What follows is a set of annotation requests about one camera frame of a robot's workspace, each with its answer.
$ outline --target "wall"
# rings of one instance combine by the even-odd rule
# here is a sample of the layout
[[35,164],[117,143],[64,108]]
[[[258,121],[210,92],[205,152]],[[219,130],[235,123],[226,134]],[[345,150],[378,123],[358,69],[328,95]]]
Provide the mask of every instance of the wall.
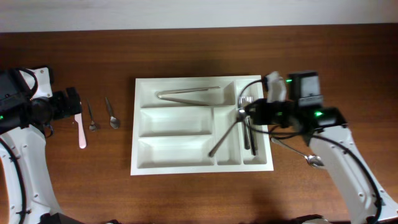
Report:
[[398,0],[1,0],[0,32],[398,22]]

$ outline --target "green light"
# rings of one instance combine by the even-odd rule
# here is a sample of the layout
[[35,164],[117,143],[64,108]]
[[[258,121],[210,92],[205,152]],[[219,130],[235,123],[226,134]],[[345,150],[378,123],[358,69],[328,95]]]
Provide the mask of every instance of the green light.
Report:
[[321,115],[323,115],[323,113],[321,111],[316,111],[315,112],[315,116],[321,116]]

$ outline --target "wooden table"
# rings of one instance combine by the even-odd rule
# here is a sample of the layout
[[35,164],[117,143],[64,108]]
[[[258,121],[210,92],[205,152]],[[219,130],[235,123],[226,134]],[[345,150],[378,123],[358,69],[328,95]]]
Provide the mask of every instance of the wooden table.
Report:
[[[349,218],[326,172],[272,144],[273,172],[130,176],[135,78],[317,70],[380,183],[398,200],[398,25],[43,32],[0,35],[0,67],[49,65],[53,91],[75,86],[88,147],[73,118],[54,122],[46,156],[64,213],[85,223],[252,223]],[[120,129],[109,126],[107,96]],[[88,131],[90,99],[102,130]],[[300,138],[287,141],[310,152]],[[7,222],[0,175],[0,222]]]

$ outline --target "metal tongs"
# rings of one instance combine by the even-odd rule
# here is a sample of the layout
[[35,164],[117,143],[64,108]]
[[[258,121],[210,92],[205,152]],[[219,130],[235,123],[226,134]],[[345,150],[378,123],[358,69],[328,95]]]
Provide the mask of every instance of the metal tongs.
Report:
[[171,98],[171,97],[167,97],[165,95],[177,94],[177,93],[191,93],[194,91],[208,91],[208,90],[219,89],[219,88],[221,88],[221,87],[213,86],[213,87],[204,87],[204,88],[190,88],[190,89],[184,89],[184,90],[165,90],[165,91],[160,91],[160,92],[156,93],[156,97],[158,97],[158,99],[160,99],[160,100],[173,101],[173,102],[177,102],[177,103],[188,103],[191,105],[198,105],[198,106],[211,106],[210,104],[201,102],[201,101]]

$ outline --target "metal spoon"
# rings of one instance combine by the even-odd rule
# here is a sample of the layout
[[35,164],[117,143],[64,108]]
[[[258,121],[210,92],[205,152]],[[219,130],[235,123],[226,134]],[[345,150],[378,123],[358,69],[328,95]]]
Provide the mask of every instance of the metal spoon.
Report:
[[90,102],[87,99],[87,105],[88,105],[88,113],[90,114],[90,118],[91,118],[91,124],[90,127],[88,127],[88,129],[90,131],[96,131],[99,129],[99,126],[94,122],[94,116],[93,116],[93,112],[91,111],[91,105]]
[[120,120],[114,117],[111,103],[109,102],[107,97],[105,97],[105,102],[106,102],[106,108],[108,109],[108,113],[111,117],[111,121],[109,123],[112,128],[118,129],[120,127]]
[[304,157],[304,159],[307,161],[307,163],[310,166],[317,168],[317,169],[325,169],[325,165],[323,164],[321,157],[316,156],[316,155],[306,155],[306,154],[286,145],[285,143],[283,143],[282,141],[280,141],[274,137],[271,137],[271,141],[275,144],[278,144],[286,149],[290,149],[291,151],[294,151],[295,153],[301,155],[302,157]]

